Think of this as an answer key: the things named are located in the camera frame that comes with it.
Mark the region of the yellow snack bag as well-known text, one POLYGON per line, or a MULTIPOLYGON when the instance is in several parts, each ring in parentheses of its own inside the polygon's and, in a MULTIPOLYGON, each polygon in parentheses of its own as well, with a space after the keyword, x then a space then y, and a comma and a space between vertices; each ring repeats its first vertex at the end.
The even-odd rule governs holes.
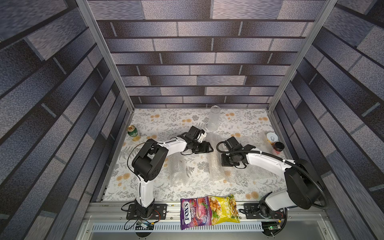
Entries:
POLYGON ((212 212, 212 225, 226 222, 240 223, 240 216, 234 195, 228 195, 227 197, 209 196, 209 203, 212 212))

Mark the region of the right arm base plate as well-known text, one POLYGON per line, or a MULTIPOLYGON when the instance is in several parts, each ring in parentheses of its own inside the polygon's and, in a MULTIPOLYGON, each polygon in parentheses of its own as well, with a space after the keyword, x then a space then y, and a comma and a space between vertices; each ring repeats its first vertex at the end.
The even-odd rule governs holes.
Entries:
POLYGON ((248 220, 283 220, 286 218, 284 209, 277 211, 270 210, 266 205, 258 203, 244 204, 239 212, 246 216, 248 220))

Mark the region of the green beverage can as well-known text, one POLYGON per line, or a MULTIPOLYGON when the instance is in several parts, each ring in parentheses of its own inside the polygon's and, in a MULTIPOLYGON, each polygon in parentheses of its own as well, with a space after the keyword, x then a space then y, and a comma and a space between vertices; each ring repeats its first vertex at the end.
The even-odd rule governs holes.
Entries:
POLYGON ((135 126, 133 126, 133 125, 128 126, 127 133, 132 138, 137 137, 138 134, 139 134, 137 128, 135 126))

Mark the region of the purple Fox's candy bag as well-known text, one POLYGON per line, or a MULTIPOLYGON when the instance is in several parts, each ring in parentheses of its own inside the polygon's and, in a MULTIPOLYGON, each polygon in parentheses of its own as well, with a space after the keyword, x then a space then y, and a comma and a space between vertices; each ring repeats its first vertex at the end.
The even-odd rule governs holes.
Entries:
POLYGON ((181 230, 212 225, 209 197, 181 199, 181 230))

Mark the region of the clear textured glass vase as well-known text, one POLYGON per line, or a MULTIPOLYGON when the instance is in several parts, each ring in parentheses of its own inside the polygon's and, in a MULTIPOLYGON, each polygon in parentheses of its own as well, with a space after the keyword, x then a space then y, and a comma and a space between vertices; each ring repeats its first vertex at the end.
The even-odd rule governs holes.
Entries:
POLYGON ((210 109, 209 120, 207 123, 207 130, 215 132, 220 125, 221 108, 219 106, 212 106, 210 109))

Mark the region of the red jam jar black lid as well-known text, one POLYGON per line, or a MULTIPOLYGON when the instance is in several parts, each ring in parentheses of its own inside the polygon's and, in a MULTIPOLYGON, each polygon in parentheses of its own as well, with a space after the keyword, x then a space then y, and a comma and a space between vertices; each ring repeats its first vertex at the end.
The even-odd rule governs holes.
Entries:
POLYGON ((282 142, 275 142, 273 144, 274 151, 279 154, 285 149, 285 145, 282 142))

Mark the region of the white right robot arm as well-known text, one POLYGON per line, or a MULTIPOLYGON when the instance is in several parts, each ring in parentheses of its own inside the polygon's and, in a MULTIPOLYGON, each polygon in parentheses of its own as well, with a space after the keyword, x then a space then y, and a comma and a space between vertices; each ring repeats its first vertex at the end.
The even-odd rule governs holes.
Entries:
POLYGON ((264 216, 291 207, 304 210, 327 207, 323 182, 309 162, 283 159, 252 145, 242 146, 234 137, 219 142, 216 150, 222 155, 223 167, 238 169, 243 164, 246 169, 256 166, 285 180, 285 189, 268 193, 259 201, 259 209, 264 216))

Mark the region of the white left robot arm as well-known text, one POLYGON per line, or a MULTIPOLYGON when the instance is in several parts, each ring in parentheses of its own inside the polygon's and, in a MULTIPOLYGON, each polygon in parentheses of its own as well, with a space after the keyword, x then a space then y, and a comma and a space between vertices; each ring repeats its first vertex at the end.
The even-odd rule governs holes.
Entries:
POLYGON ((211 144, 205 141, 207 133, 203 129, 192 126, 170 140, 157 142, 149 139, 132 160, 133 173, 139 180, 139 195, 135 206, 141 212, 150 212, 154 207, 154 179, 159 175, 167 157, 173 154, 206 154, 213 152, 211 144))

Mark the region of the clear bubble wrap sheet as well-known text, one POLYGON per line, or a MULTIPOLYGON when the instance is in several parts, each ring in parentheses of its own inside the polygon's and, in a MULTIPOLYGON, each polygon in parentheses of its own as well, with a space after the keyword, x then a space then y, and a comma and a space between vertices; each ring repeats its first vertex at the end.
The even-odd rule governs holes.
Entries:
POLYGON ((252 182, 261 179, 278 179, 279 176, 258 166, 240 163, 239 166, 224 167, 224 175, 227 181, 232 183, 252 182))

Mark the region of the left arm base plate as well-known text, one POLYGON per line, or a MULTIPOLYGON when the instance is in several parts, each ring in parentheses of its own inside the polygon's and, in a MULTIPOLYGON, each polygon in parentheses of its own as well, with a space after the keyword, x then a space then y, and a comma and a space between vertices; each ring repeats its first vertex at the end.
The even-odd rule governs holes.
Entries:
POLYGON ((127 210, 127 220, 165 220, 167 204, 151 204, 147 208, 140 204, 130 204, 127 210))

